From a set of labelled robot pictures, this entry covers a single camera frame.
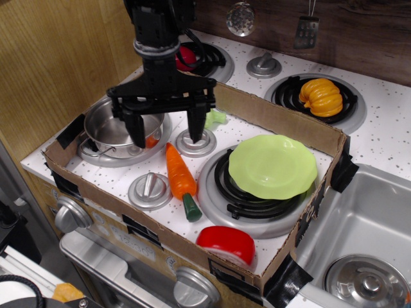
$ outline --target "silver knob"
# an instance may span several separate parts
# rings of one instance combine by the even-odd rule
[[[217,139],[211,131],[204,130],[201,139],[194,143],[188,130],[184,130],[177,136],[175,143],[181,155],[204,157],[214,151],[217,146]]]
[[[272,78],[281,72],[281,64],[270,53],[252,59],[247,72],[255,78]]]
[[[174,298],[181,308],[209,308],[220,300],[216,287],[197,271],[180,267],[174,285]]]
[[[70,233],[77,228],[86,229],[92,225],[88,213],[77,202],[61,196],[57,200],[59,208],[54,220],[56,227],[63,233]]]
[[[128,199],[140,210],[158,210],[172,198],[167,177],[157,173],[140,176],[128,188]]]

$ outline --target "black tape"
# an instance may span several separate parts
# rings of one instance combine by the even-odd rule
[[[63,149],[66,149],[84,130],[85,115],[80,114],[67,128],[56,138]]]
[[[161,243],[159,240],[159,236],[156,233],[152,232],[149,228],[139,224],[138,222],[136,222],[135,220],[131,219],[130,217],[124,214],[123,214],[123,222],[126,224],[129,234],[139,235],[149,240],[149,242],[153,243],[154,245],[158,246],[159,248],[163,250],[163,247],[161,246]]]
[[[311,277],[288,254],[264,286],[264,297],[275,308],[285,308]]]
[[[72,196],[73,198],[76,198],[78,201],[84,203],[84,199],[80,194],[80,191],[78,190],[78,186],[76,184],[70,182],[69,180],[66,180],[58,173],[55,173],[53,170],[50,169],[50,171],[59,191],[68,194],[69,196]]]
[[[211,259],[209,259],[209,267],[210,273],[213,274],[219,282],[229,287],[231,291],[240,294],[261,306],[263,305],[263,300],[261,299],[261,296],[259,294],[259,289],[256,286],[252,286],[246,283],[244,281],[244,276],[240,275],[237,272],[231,271],[230,269],[222,266],[221,264],[218,264],[215,261],[212,261]],[[231,271],[233,275],[230,275],[225,271]]]
[[[311,207],[305,212],[302,216],[301,220],[299,221],[297,236],[295,237],[295,247],[297,247],[307,231],[308,226],[310,225],[310,221],[313,217],[317,217],[320,209],[320,203],[324,198],[324,193],[326,190],[326,181],[322,182],[322,185],[319,189],[318,195],[313,199],[311,203]]]
[[[351,183],[351,180],[359,168],[351,161],[352,156],[349,154],[349,142],[350,138],[348,136],[340,160],[336,164],[331,177],[331,187],[339,193],[343,192]]]

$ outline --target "sink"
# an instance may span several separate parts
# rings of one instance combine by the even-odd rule
[[[342,193],[326,191],[319,218],[310,223],[296,251],[297,263],[313,277],[302,294],[314,302],[313,296],[324,296],[325,291],[319,290],[329,267],[348,255],[386,262],[400,273],[406,287],[411,284],[411,182],[375,167],[358,166]],[[307,294],[315,288],[319,290]],[[327,303],[318,299],[324,307],[347,307],[337,297],[326,298]]]

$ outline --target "orange carrot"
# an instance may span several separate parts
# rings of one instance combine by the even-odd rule
[[[167,142],[166,145],[166,161],[171,193],[174,197],[183,201],[188,221],[193,222],[199,220],[202,213],[192,198],[192,196],[197,193],[197,183],[180,156],[180,153],[169,142]]]
[[[166,145],[166,160],[168,180],[173,196],[179,200],[182,200],[186,193],[194,196],[197,193],[197,183],[180,153],[170,142],[167,142]]]
[[[151,149],[154,148],[154,146],[159,143],[159,139],[156,139],[153,137],[153,135],[149,136],[149,138],[146,139],[146,148]]]

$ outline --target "hanging utensil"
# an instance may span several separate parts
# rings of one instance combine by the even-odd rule
[[[227,27],[231,33],[246,37],[256,29],[255,19],[254,8],[247,2],[238,2],[227,12]]]
[[[301,16],[298,22],[297,31],[295,32],[294,48],[309,49],[314,48],[317,41],[320,19],[314,17],[315,1],[313,10],[311,10],[311,0],[308,6],[308,16]]]

